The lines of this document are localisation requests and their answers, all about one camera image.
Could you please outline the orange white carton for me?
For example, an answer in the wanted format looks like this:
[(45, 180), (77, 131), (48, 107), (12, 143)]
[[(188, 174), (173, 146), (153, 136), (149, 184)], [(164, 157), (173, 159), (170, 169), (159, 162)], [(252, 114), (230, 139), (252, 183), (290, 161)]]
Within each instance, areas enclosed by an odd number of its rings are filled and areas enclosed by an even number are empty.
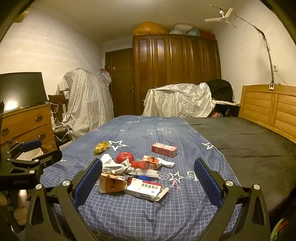
[(123, 176), (101, 173), (99, 177), (99, 192), (109, 194), (127, 189), (127, 181)]

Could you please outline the white paper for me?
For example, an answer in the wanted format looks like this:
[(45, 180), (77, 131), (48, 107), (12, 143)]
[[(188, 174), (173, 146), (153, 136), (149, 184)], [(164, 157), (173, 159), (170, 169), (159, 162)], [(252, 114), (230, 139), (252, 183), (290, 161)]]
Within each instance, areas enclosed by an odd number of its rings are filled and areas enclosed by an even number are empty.
[(116, 163), (109, 154), (103, 154), (101, 157), (102, 172), (111, 175), (127, 175), (132, 171), (132, 167), (128, 158), (123, 162)]

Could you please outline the white red medicine box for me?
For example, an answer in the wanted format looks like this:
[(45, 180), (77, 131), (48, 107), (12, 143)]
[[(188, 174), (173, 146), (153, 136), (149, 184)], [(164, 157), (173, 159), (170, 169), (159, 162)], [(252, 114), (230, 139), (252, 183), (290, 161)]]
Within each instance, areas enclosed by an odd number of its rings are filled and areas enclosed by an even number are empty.
[(129, 177), (127, 179), (127, 189), (125, 193), (145, 200), (158, 202), (168, 191), (169, 188), (165, 188), (159, 183)]

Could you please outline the blue plastic lid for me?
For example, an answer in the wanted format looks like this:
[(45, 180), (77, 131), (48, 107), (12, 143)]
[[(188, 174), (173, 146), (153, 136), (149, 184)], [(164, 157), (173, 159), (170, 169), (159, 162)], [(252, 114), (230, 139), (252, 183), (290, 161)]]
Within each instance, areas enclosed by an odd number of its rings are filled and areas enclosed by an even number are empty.
[(137, 176), (137, 178), (143, 181), (151, 181), (151, 178), (146, 176)]

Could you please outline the small red box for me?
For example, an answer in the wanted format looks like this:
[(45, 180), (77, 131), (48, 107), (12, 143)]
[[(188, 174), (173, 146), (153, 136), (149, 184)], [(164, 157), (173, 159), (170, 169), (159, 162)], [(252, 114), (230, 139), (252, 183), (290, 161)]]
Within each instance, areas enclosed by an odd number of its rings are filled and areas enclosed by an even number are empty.
[(158, 170), (160, 165), (151, 161), (132, 161), (131, 167), (135, 169)]

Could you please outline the white mesh pouch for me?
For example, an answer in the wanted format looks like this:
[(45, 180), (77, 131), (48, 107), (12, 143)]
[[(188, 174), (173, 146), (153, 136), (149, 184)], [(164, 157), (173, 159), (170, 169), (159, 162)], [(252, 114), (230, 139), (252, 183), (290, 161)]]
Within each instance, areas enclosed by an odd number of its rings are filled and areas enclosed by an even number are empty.
[(161, 167), (174, 168), (174, 166), (175, 166), (175, 162), (166, 161), (166, 160), (159, 158), (159, 157), (155, 158), (155, 157), (144, 155), (142, 160), (153, 164), (155, 166), (155, 168), (154, 168), (155, 170), (157, 170)]

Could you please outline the wooden chest of drawers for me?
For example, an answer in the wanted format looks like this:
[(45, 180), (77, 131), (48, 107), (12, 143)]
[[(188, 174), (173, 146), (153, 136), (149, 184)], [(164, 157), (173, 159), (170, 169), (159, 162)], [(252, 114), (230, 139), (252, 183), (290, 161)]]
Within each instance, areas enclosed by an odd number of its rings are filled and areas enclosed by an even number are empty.
[(2, 148), (15, 142), (34, 140), (42, 142), (44, 152), (57, 148), (51, 123), (51, 108), (48, 103), (4, 113), (1, 127)]

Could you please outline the yellow snack wrapper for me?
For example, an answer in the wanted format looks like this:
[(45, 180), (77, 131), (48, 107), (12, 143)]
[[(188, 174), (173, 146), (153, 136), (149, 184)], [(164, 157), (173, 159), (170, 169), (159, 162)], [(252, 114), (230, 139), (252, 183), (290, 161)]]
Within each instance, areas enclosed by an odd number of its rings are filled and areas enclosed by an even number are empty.
[(104, 151), (109, 149), (109, 141), (100, 142), (95, 148), (93, 155), (100, 155)]

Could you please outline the black flat television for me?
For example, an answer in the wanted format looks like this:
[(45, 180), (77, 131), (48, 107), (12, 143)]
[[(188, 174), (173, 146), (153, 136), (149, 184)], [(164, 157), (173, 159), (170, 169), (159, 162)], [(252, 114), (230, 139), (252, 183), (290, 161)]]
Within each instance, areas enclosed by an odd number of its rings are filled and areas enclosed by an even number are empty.
[(4, 112), (47, 102), (41, 72), (1, 74), (1, 101)]

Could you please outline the dark grey blanket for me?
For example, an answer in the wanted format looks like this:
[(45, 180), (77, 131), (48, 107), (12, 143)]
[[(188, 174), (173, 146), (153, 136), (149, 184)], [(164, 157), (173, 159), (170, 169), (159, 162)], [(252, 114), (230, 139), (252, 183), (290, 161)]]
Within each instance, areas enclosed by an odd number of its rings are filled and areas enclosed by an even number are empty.
[(269, 213), (295, 203), (295, 143), (242, 118), (185, 118), (226, 158), (244, 187), (259, 184)]

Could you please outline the striped cloth cover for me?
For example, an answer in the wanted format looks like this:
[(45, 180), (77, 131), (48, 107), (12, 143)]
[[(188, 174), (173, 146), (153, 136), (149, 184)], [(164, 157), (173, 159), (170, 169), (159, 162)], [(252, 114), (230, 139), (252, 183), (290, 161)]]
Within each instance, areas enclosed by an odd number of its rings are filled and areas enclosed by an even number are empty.
[(63, 76), (58, 90), (68, 100), (63, 123), (70, 127), (71, 140), (76, 141), (114, 118), (110, 84), (106, 71), (93, 74), (78, 68)]

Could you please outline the red apple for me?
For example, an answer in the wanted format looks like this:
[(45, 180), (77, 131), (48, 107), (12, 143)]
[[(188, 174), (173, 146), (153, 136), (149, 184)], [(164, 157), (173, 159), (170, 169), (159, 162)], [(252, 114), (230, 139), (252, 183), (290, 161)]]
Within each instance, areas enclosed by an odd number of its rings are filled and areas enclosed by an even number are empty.
[(116, 157), (116, 163), (121, 164), (122, 162), (124, 162), (126, 159), (128, 159), (128, 161), (131, 163), (134, 161), (134, 156), (132, 153), (130, 152), (121, 152), (117, 155)]

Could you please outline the long red carton box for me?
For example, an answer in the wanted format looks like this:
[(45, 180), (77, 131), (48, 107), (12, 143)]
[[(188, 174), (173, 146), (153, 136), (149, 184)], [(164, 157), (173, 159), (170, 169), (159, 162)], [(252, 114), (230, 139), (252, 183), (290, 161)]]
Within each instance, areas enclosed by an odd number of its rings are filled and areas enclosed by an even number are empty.
[(174, 146), (168, 146), (162, 143), (155, 143), (152, 145), (152, 152), (161, 154), (170, 158), (174, 158), (178, 154), (178, 148)]

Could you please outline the black clothing pile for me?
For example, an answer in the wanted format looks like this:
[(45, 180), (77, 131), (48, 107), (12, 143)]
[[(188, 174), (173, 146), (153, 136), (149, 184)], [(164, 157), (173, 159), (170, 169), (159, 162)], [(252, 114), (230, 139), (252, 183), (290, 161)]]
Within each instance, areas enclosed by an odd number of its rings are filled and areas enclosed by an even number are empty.
[(207, 82), (211, 91), (211, 96), (215, 100), (234, 102), (233, 89), (231, 84), (223, 79), (215, 79)]

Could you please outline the white ceiling fan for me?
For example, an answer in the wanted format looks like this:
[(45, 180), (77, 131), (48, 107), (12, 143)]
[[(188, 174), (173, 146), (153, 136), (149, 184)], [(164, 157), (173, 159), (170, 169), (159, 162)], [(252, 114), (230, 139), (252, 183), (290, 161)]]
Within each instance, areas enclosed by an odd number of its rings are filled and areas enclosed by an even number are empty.
[(210, 18), (210, 19), (205, 19), (206, 23), (218, 23), (218, 22), (224, 22), (227, 23), (228, 25), (230, 25), (233, 28), (236, 28), (235, 25), (233, 25), (228, 19), (230, 17), (230, 15), (232, 14), (233, 8), (229, 8), (227, 10), (226, 13), (224, 13), (224, 10), (222, 10), (221, 8), (219, 8), (219, 13), (221, 15), (221, 17), (219, 18)]

